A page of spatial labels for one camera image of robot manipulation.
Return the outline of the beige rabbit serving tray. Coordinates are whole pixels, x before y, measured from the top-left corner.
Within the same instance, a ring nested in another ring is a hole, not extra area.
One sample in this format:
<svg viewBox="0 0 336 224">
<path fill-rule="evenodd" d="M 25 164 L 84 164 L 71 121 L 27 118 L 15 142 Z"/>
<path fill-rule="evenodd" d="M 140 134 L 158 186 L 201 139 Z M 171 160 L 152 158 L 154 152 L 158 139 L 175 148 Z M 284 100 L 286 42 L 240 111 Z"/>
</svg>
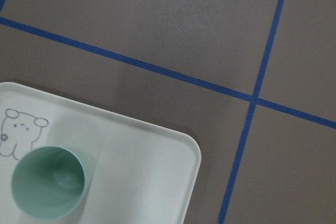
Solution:
<svg viewBox="0 0 336 224">
<path fill-rule="evenodd" d="M 187 134 L 14 82 L 1 83 L 1 140 L 87 152 L 94 174 L 57 223 L 182 223 L 202 160 Z"/>
</svg>

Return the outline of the pale green plastic cup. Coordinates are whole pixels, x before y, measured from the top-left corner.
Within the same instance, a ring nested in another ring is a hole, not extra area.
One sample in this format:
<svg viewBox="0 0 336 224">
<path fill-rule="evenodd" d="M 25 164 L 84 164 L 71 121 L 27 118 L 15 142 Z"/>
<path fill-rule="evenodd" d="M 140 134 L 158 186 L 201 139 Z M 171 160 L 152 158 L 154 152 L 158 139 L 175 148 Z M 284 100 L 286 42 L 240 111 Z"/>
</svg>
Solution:
<svg viewBox="0 0 336 224">
<path fill-rule="evenodd" d="M 95 171 L 95 160 L 84 150 L 42 146 L 17 163 L 11 192 L 17 207 L 41 220 L 55 220 L 82 202 Z"/>
</svg>

